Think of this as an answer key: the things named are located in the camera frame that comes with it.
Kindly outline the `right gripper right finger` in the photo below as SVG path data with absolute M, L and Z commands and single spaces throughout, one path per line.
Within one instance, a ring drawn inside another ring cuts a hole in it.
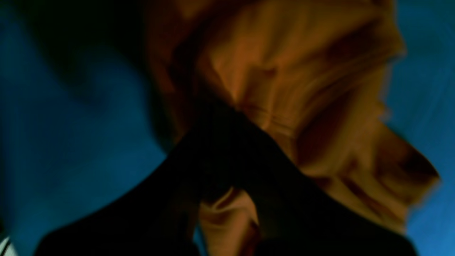
M 415 256 L 403 236 L 366 220 L 301 174 L 247 118 L 227 111 L 232 182 L 256 206 L 257 256 Z

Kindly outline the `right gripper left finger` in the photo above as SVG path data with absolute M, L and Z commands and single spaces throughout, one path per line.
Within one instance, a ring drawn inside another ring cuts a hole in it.
M 193 242 L 202 201 L 230 185 L 234 111 L 211 106 L 167 159 L 133 190 L 41 240 L 36 256 L 198 256 Z

